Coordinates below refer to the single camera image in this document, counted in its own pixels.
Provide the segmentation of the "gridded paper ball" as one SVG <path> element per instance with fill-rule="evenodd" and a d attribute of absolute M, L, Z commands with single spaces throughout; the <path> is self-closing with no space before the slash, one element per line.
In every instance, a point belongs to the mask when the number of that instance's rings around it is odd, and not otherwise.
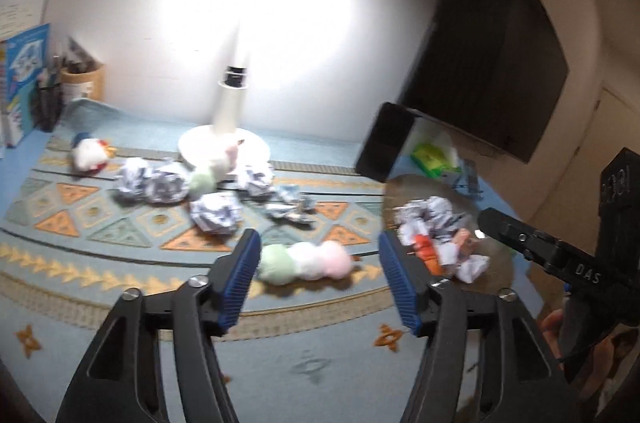
<path fill-rule="evenodd" d="M 465 256 L 453 243 L 446 242 L 437 249 L 438 261 L 446 277 L 456 277 L 466 284 L 472 284 L 485 273 L 490 257 L 480 254 Z"/>

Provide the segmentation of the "small orange carton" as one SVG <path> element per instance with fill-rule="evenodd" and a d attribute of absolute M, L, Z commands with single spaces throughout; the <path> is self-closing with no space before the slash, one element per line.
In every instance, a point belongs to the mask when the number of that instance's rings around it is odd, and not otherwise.
<path fill-rule="evenodd" d="M 472 231 L 466 228 L 460 228 L 452 237 L 451 243 L 454 243 L 458 250 L 458 261 L 465 261 L 475 251 L 477 244 L 480 242 Z"/>

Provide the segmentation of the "large grey paper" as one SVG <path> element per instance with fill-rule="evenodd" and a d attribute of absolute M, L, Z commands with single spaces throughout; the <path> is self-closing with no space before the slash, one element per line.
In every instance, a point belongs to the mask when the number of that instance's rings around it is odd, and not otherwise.
<path fill-rule="evenodd" d="M 416 235 L 428 235 L 436 245 L 451 242 L 469 219 L 469 213 L 456 212 L 448 199 L 439 196 L 411 200 L 394 209 L 398 239 L 406 247 L 413 245 Z"/>

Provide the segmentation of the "orange snack packet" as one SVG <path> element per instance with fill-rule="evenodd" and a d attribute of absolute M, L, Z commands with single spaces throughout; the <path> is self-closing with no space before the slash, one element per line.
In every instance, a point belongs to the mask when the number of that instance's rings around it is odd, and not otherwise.
<path fill-rule="evenodd" d="M 413 242 L 414 254 L 434 276 L 444 276 L 445 272 L 439 264 L 438 255 L 431 238 L 428 235 L 416 235 Z"/>

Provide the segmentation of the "golden ribbed bowl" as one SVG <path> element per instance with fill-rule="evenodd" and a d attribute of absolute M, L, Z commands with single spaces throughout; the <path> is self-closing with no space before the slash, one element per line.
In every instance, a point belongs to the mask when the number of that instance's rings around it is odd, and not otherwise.
<path fill-rule="evenodd" d="M 484 235 L 480 209 L 454 189 L 416 175 L 385 185 L 383 221 L 410 254 L 465 290 L 496 293 L 514 279 L 512 251 Z"/>

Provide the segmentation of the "white kitty plush toy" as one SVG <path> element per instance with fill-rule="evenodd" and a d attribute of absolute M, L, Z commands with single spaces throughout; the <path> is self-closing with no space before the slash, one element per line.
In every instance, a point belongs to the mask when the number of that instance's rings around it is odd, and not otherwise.
<path fill-rule="evenodd" d="M 96 174 L 107 167 L 116 149 L 106 140 L 96 138 L 88 132 L 78 133 L 72 140 L 70 162 L 81 174 Z"/>

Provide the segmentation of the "three-ball dango plush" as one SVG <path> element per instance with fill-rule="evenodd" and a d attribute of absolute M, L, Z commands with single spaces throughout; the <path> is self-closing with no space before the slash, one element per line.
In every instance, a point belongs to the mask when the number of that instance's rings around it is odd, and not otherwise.
<path fill-rule="evenodd" d="M 194 201 L 213 194 L 238 166 L 240 148 L 244 139 L 214 140 L 206 147 L 205 158 L 191 172 L 189 198 Z"/>

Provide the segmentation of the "small metal stand ornament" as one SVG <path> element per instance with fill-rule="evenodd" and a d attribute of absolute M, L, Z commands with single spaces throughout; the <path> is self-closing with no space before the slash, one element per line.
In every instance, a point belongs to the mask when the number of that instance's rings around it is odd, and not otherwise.
<path fill-rule="evenodd" d="M 468 198 L 478 199 L 483 195 L 480 177 L 478 177 L 476 163 L 473 160 L 460 160 L 459 176 L 454 180 L 451 188 Z"/>

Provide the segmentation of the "green tissue box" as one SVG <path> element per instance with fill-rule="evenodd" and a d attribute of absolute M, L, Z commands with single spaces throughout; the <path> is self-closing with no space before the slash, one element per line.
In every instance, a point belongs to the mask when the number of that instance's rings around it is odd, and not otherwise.
<path fill-rule="evenodd" d="M 410 158 L 426 176 L 434 180 L 451 173 L 460 173 L 459 166 L 452 165 L 442 149 L 429 143 L 416 145 Z"/>

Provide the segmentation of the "patterned blue woven rug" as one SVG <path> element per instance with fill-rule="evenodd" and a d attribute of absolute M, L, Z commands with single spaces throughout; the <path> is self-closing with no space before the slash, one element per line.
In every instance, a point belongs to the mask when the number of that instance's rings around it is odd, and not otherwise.
<path fill-rule="evenodd" d="M 40 157 L 23 162 L 24 183 L 1 216 L 1 357 L 47 420 L 117 301 L 132 290 L 143 299 L 203 290 L 210 266 L 238 243 L 202 232 L 186 204 L 117 197 L 122 160 L 171 159 L 181 133 L 78 99 Z M 276 183 L 314 201 L 312 222 L 277 221 L 246 199 L 242 227 L 267 245 L 335 241 L 355 261 L 341 280 L 252 281 L 238 321 L 215 344 L 235 412 L 243 422 L 396 422 L 424 343 L 401 325 L 378 235 L 397 206 L 447 188 L 416 175 L 368 180 L 334 143 L 270 146 Z"/>

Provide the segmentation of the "black phone on stand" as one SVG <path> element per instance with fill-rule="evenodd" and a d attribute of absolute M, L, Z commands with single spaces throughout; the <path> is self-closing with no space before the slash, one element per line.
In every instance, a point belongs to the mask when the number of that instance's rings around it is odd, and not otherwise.
<path fill-rule="evenodd" d="M 362 146 L 355 171 L 370 180 L 385 183 L 415 120 L 416 116 L 409 109 L 384 102 Z"/>

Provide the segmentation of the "white desk lamp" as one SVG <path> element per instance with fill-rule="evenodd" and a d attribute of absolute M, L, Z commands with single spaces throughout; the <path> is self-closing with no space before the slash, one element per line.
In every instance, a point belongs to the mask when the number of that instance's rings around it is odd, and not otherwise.
<path fill-rule="evenodd" d="M 211 172 L 224 182 L 238 166 L 243 140 L 236 134 L 246 94 L 247 68 L 258 19 L 259 0 L 241 0 L 231 57 L 218 81 L 212 120 L 179 138 L 180 156 L 196 170 Z"/>

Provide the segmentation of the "black mesh pen holder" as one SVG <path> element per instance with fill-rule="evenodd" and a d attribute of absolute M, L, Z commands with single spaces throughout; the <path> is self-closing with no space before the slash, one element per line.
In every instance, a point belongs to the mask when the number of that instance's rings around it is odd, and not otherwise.
<path fill-rule="evenodd" d="M 32 98 L 32 120 L 37 128 L 52 133 L 63 111 L 62 85 L 37 86 Z"/>

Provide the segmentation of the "upright white papers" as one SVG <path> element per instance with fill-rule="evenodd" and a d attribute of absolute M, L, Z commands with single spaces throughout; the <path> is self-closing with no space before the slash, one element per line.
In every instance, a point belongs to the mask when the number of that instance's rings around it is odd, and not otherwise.
<path fill-rule="evenodd" d="M 41 24 L 47 0 L 0 0 L 0 40 Z"/>

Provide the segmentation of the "black wall television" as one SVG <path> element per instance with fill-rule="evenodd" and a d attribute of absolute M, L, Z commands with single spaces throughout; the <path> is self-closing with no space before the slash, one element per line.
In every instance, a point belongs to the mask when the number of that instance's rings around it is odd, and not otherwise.
<path fill-rule="evenodd" d="M 541 0 L 437 0 L 399 101 L 527 163 L 567 73 Z"/>

